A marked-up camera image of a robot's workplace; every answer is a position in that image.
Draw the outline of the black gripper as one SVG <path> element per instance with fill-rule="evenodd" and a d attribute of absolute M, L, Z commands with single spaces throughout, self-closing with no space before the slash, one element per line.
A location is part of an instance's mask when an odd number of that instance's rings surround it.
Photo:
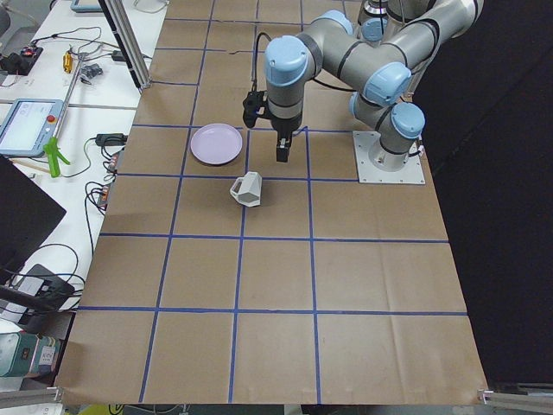
<path fill-rule="evenodd" d="M 279 163 L 289 160 L 291 132 L 296 131 L 302 122 L 302 112 L 293 118 L 278 117 L 270 110 L 266 91 L 249 91 L 243 101 L 243 121 L 249 129 L 256 125 L 259 118 L 268 119 L 272 128 L 277 131 L 276 159 Z"/>

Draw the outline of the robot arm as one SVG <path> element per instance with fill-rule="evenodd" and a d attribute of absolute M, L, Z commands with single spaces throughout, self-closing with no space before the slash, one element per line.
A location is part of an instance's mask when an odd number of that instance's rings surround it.
<path fill-rule="evenodd" d="M 302 123 L 304 87 L 321 71 L 349 85 L 353 116 L 378 134 L 368 151 L 372 164 L 399 171 L 425 126 L 422 110 L 401 101 L 416 88 L 439 47 L 469 30 L 483 9 L 481 1 L 390 1 L 390 18 L 379 44 L 355 36 L 338 10 L 314 19 L 301 33 L 272 39 L 264 53 L 266 90 L 248 92 L 247 127 L 268 119 L 277 133 L 276 159 L 289 159 L 292 137 Z"/>

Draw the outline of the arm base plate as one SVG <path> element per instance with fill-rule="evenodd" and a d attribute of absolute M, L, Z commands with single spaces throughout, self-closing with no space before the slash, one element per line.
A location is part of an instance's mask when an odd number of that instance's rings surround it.
<path fill-rule="evenodd" d="M 353 148 L 362 184 L 424 185 L 421 157 L 413 143 L 407 153 L 394 155 L 380 143 L 376 131 L 353 131 Z"/>

